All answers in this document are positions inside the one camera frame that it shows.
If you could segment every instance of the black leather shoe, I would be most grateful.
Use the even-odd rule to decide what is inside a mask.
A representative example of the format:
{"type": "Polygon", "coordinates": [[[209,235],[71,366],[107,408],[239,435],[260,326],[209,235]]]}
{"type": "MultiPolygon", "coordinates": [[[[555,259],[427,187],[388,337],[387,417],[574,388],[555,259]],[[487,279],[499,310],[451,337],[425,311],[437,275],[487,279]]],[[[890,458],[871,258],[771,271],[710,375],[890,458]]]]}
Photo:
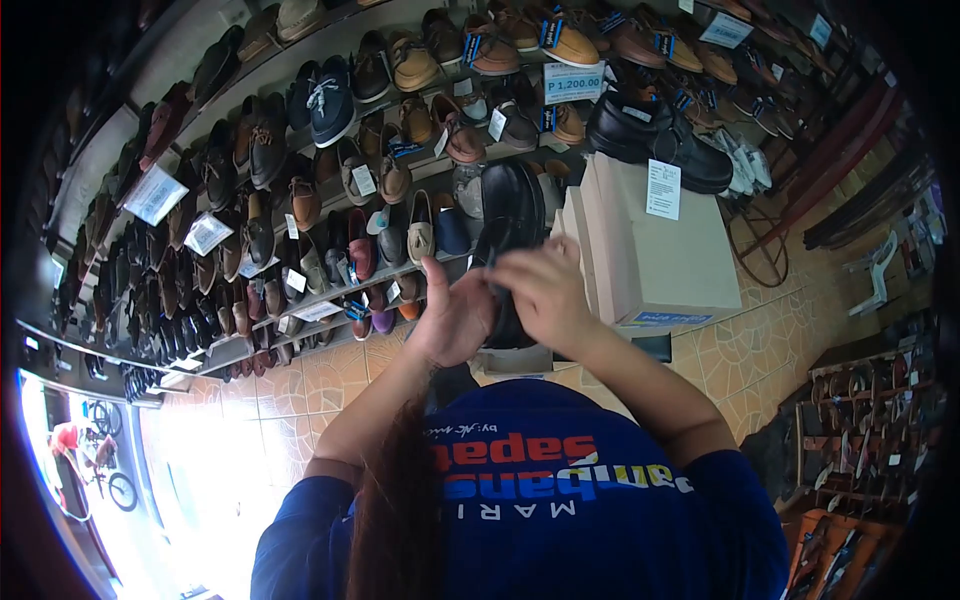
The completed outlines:
{"type": "Polygon", "coordinates": [[[160,221],[154,228],[147,226],[147,253],[150,255],[150,268],[159,271],[160,261],[163,260],[163,252],[167,249],[169,243],[167,222],[160,221]]]}
{"type": "Polygon", "coordinates": [[[200,314],[200,311],[194,308],[189,318],[184,319],[190,322],[190,327],[193,329],[193,339],[197,344],[197,348],[202,350],[210,348],[210,332],[206,328],[204,316],[200,314]]]}
{"type": "Polygon", "coordinates": [[[233,126],[220,119],[213,125],[204,149],[204,183],[210,209],[223,210],[236,200],[237,168],[233,164],[233,126]]]}
{"type": "Polygon", "coordinates": [[[337,210],[326,215],[326,253],[324,269],[326,277],[333,285],[345,285],[347,282],[337,269],[337,262],[347,256],[347,220],[337,210]]]}
{"type": "Polygon", "coordinates": [[[193,106],[197,111],[206,108],[240,68],[237,50],[243,42],[243,35],[243,28],[234,25],[204,52],[200,66],[193,74],[193,106]]]}
{"type": "Polygon", "coordinates": [[[637,102],[604,92],[587,122],[587,140],[622,162],[655,158],[676,165],[682,169],[681,186],[691,192],[719,194],[733,178],[730,158],[695,137],[690,122],[661,100],[637,102]]]}
{"type": "Polygon", "coordinates": [[[174,326],[180,326],[180,331],[183,334],[183,347],[186,349],[187,353],[196,352],[197,347],[197,336],[193,330],[193,324],[190,323],[190,316],[185,312],[180,312],[180,318],[174,322],[174,326]]]}
{"type": "MultiPolygon", "coordinates": [[[[516,158],[491,162],[480,176],[484,227],[473,253],[472,267],[492,267],[496,258],[517,248],[536,248],[545,237],[545,208],[537,176],[516,158]]],[[[484,348],[528,348],[534,344],[523,331],[514,299],[496,286],[497,316],[484,348]]]]}
{"type": "Polygon", "coordinates": [[[215,340],[223,335],[224,330],[220,327],[220,319],[217,318],[213,300],[207,296],[201,296],[197,299],[197,308],[200,309],[200,314],[204,316],[204,323],[210,337],[215,340]]]}
{"type": "Polygon", "coordinates": [[[174,281],[177,283],[177,304],[185,310],[193,300],[193,254],[190,250],[178,252],[174,281]]]}
{"type": "Polygon", "coordinates": [[[376,29],[366,32],[360,38],[360,49],[356,61],[350,57],[350,71],[353,77],[353,97],[361,103],[375,102],[390,89],[390,75],[384,57],[387,56],[387,40],[376,29]]]}
{"type": "Polygon", "coordinates": [[[274,225],[271,220],[270,208],[261,203],[261,198],[266,195],[260,192],[253,192],[247,199],[250,204],[259,205],[262,212],[252,219],[248,218],[243,226],[243,238],[247,251],[250,253],[250,260],[257,269],[263,269],[274,257],[274,225]]]}
{"type": "Polygon", "coordinates": [[[256,189],[270,185],[287,157],[287,115],[283,96],[274,92],[260,103],[256,125],[250,137],[250,181],[256,189]]]}
{"type": "Polygon", "coordinates": [[[120,205],[124,197],[133,188],[133,185],[140,178],[140,157],[143,155],[143,149],[147,145],[147,134],[150,133],[150,124],[154,118],[154,107],[156,105],[148,102],[140,110],[139,127],[136,135],[124,144],[120,151],[120,159],[117,161],[117,175],[119,183],[113,190],[113,203],[120,205]]]}

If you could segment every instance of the finger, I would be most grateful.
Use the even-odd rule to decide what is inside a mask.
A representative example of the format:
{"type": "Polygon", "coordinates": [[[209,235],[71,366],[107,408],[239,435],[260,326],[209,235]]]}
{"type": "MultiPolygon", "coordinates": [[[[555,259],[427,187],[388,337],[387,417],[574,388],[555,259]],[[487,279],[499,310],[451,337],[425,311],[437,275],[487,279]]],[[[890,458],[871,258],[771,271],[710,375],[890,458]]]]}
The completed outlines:
{"type": "Polygon", "coordinates": [[[516,296],[535,300],[550,293],[553,285],[549,279],[522,267],[497,264],[489,273],[488,281],[502,285],[516,296]]]}
{"type": "Polygon", "coordinates": [[[560,234],[543,242],[543,247],[560,255],[566,264],[580,265],[580,244],[572,237],[560,234]]]}
{"type": "Polygon", "coordinates": [[[422,259],[426,271],[426,303],[435,310],[443,312],[450,302],[450,284],[446,281],[446,272],[440,261],[433,256],[422,259]]]}
{"type": "Polygon", "coordinates": [[[453,282],[453,285],[450,286],[451,290],[461,289],[468,286],[483,286],[487,282],[487,271],[486,268],[476,268],[469,269],[464,276],[460,277],[453,282]]]}
{"type": "Polygon", "coordinates": [[[559,281],[564,276],[566,264],[561,257],[551,254],[556,253],[543,249],[511,250],[497,257],[494,268],[503,265],[523,269],[550,281],[559,281]]]}

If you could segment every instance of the blue t-shirt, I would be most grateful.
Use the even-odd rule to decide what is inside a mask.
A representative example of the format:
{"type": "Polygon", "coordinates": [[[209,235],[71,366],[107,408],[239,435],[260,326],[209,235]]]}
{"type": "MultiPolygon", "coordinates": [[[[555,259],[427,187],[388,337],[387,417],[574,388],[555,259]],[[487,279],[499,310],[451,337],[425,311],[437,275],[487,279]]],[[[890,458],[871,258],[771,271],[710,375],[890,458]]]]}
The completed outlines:
{"type": "MultiPolygon", "coordinates": [[[[747,460],[683,471],[633,422],[515,379],[426,419],[444,474],[447,598],[780,598],[780,520],[747,460]]],[[[299,482],[256,549],[251,598],[342,598],[353,490],[299,482]]]]}

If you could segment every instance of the hair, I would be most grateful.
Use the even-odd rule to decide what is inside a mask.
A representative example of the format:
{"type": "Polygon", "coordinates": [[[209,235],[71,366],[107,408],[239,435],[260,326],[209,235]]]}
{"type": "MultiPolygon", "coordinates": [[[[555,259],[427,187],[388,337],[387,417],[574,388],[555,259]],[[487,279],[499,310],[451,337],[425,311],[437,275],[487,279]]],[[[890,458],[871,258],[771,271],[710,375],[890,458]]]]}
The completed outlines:
{"type": "Polygon", "coordinates": [[[442,482],[423,434],[425,398],[403,405],[357,494],[348,600],[439,598],[442,482]]]}

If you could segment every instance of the woman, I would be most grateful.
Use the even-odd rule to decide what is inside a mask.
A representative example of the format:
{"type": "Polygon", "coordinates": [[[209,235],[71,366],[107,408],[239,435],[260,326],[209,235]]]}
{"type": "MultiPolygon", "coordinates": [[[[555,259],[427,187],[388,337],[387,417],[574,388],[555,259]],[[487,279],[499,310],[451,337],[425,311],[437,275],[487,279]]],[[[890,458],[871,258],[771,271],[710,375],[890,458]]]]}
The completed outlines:
{"type": "Polygon", "coordinates": [[[780,598],[780,521],[723,417],[590,315],[579,264],[564,237],[452,286],[424,259],[423,317],[317,441],[260,539],[252,598],[780,598]],[[431,376],[490,333],[491,283],[640,427],[529,379],[424,416],[431,376]]]}

